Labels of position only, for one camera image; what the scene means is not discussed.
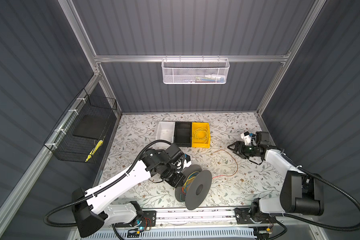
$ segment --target yellow bin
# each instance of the yellow bin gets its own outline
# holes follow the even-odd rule
[[[192,147],[211,147],[209,123],[192,122]]]

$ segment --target wire basket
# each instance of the wire basket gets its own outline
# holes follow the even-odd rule
[[[229,61],[217,58],[215,61],[195,58],[178,61],[161,61],[165,84],[225,84]]]
[[[112,129],[116,124],[116,108],[116,100],[113,98],[87,94],[81,99],[76,109],[68,111],[70,116],[62,127],[56,129],[58,125],[56,124],[44,145],[52,151],[57,159],[62,161],[88,163],[95,163],[97,160],[101,161],[106,146],[110,141]],[[75,134],[75,130],[83,118],[101,120],[101,126],[104,125],[104,127],[100,127],[100,131],[98,131],[99,137],[89,138]],[[56,131],[57,135],[54,140],[48,142],[48,139]]]

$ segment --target floral tablecloth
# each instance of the floral tablecloth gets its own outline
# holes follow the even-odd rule
[[[181,147],[191,156],[192,164],[211,171],[217,177],[212,181],[208,196],[200,207],[250,205],[257,197],[278,196],[283,179],[267,162],[258,166],[232,154],[226,147],[240,140],[240,133],[261,131],[254,113],[198,113],[198,114],[139,114],[123,115],[105,164],[100,183],[115,176],[129,166],[141,149],[155,140],[159,121],[208,122],[211,131],[210,148]],[[158,176],[151,178],[159,181]],[[174,188],[167,183],[146,180],[135,185],[116,199],[113,204],[136,200],[142,208],[185,207],[176,201]]]

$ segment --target white mesh basket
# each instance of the white mesh basket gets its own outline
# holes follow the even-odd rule
[[[179,58],[177,61],[163,58],[161,67],[165,84],[224,84],[229,61],[227,58]]]

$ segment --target gray wall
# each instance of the gray wall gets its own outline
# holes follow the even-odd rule
[[[0,0],[0,206],[92,74],[57,1]],[[62,235],[42,226],[45,205],[90,186],[96,168],[51,160],[3,239],[51,238],[34,237],[36,228]]]
[[[179,85],[163,83],[160,63],[102,66],[125,113],[256,110],[280,63],[231,63],[226,84]]]
[[[360,1],[327,1],[263,118],[293,161],[360,201]],[[360,216],[326,188],[320,219],[346,226]],[[360,239],[360,231],[327,233]]]
[[[97,55],[281,55],[313,0],[73,2]],[[158,63],[103,66],[127,113],[256,110],[279,64],[231,63],[226,84],[172,86]]]

